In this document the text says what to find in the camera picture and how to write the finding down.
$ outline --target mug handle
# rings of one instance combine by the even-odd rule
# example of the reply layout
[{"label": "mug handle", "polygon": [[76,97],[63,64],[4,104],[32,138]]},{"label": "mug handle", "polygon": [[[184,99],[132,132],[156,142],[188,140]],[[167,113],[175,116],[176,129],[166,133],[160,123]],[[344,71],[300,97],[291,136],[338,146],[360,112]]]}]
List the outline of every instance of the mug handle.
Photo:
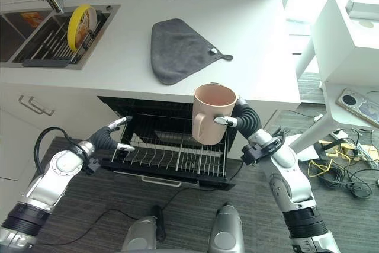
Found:
[{"label": "mug handle", "polygon": [[203,123],[204,118],[205,115],[201,113],[198,113],[194,118],[194,129],[192,130],[192,135],[195,139],[200,138],[201,124]]}]

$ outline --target pink mug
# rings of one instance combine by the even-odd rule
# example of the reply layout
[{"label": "pink mug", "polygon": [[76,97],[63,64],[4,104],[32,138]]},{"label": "pink mug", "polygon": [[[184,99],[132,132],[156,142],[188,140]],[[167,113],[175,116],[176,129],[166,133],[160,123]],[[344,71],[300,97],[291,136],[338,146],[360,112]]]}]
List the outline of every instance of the pink mug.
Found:
[{"label": "pink mug", "polygon": [[203,145],[219,143],[226,126],[216,124],[215,116],[230,116],[237,100],[236,94],[221,84],[199,86],[194,92],[192,111],[192,136]]}]

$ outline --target gray towel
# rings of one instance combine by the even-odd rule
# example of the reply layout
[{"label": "gray towel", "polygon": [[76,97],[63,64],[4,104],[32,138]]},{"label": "gray towel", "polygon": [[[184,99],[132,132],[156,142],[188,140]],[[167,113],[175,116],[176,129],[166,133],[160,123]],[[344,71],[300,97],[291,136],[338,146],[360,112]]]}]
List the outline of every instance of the gray towel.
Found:
[{"label": "gray towel", "polygon": [[232,60],[181,19],[154,24],[151,46],[154,74],[164,84],[175,84],[219,60]]}]

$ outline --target wire rack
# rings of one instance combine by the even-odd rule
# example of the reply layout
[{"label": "wire rack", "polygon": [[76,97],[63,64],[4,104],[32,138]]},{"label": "wire rack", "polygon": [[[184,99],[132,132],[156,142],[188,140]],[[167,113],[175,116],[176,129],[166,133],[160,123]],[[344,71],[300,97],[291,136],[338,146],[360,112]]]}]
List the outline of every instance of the wire rack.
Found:
[{"label": "wire rack", "polygon": [[134,152],[115,154],[111,162],[225,177],[227,135],[216,145],[202,145],[191,136],[191,119],[138,115],[129,139]]},{"label": "wire rack", "polygon": [[82,44],[74,52],[67,43],[70,17],[62,17],[60,21],[49,19],[46,28],[36,34],[34,42],[26,46],[16,59],[17,61],[24,59],[69,60],[70,64],[76,64],[89,49],[107,19],[102,14],[98,14],[97,20],[94,30],[89,30]]}]

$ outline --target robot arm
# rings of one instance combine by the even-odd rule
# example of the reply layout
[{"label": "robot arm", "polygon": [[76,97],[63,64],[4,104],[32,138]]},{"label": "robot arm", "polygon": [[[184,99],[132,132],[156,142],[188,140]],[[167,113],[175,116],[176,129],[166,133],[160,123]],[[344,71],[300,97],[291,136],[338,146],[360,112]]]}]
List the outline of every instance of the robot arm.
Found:
[{"label": "robot arm", "polygon": [[238,99],[236,107],[240,117],[215,117],[214,121],[237,128],[248,140],[241,158],[246,165],[260,164],[283,212],[294,252],[340,253],[332,233],[326,229],[309,180],[301,172],[294,151],[284,145],[284,137],[273,138],[262,129],[259,116],[245,100]]},{"label": "robot arm", "polygon": [[45,173],[30,184],[3,222],[0,228],[1,252],[28,252],[33,248],[38,232],[64,195],[69,182],[80,172],[83,164],[91,163],[95,150],[134,150],[110,137],[113,130],[130,120],[131,117],[118,119],[79,142],[78,146],[54,155]]}]

